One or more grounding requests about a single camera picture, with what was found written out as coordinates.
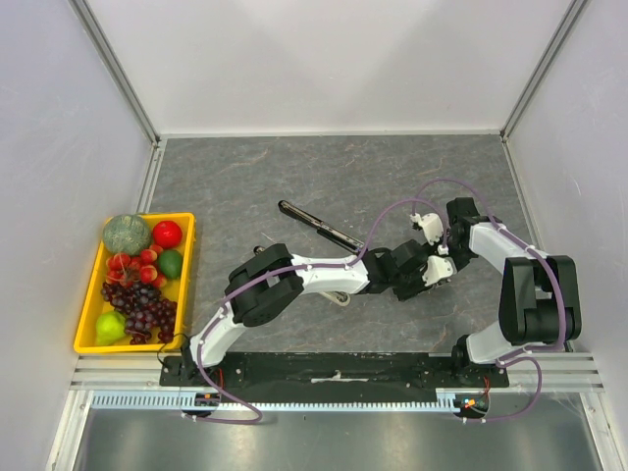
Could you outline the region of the silver and black stapler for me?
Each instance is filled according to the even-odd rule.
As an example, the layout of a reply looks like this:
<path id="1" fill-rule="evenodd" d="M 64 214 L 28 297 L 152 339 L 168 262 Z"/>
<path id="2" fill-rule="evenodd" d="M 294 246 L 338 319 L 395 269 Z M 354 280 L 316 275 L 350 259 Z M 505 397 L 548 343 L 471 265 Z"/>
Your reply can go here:
<path id="1" fill-rule="evenodd" d="M 256 245 L 252 249 L 254 255 L 257 255 L 263 252 L 264 250 L 265 250 L 265 247 L 261 245 Z M 332 303 L 341 307 L 347 306 L 351 300 L 350 295 L 348 293 L 340 292 L 340 291 L 319 292 L 319 295 L 325 297 L 326 299 L 330 300 Z"/>

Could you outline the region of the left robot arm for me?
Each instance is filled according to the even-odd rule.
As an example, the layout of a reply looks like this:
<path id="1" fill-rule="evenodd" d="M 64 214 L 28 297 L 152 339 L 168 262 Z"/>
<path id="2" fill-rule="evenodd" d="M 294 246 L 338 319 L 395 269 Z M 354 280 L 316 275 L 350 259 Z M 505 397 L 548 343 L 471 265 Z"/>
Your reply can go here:
<path id="1" fill-rule="evenodd" d="M 390 288 L 407 300 L 453 274 L 433 247 L 410 240 L 344 258 L 309 258 L 274 244 L 233 270 L 225 296 L 207 326 L 183 347 L 182 375 L 195 386 L 212 381 L 215 366 L 244 330 L 276 319 L 299 296 L 376 294 Z"/>

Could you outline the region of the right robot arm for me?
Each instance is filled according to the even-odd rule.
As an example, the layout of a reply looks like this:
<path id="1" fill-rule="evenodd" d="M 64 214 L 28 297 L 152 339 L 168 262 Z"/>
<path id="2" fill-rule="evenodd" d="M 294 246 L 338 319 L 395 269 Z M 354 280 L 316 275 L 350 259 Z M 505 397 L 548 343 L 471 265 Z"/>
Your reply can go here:
<path id="1" fill-rule="evenodd" d="M 563 349 L 582 332 L 575 261 L 548 255 L 513 235 L 504 224 L 482 216 L 471 197 L 446 204 L 448 255 L 456 270 L 475 258 L 501 274 L 497 320 L 458 339 L 449 374 L 460 386 L 474 385 L 485 365 L 503 368 L 523 353 Z"/>

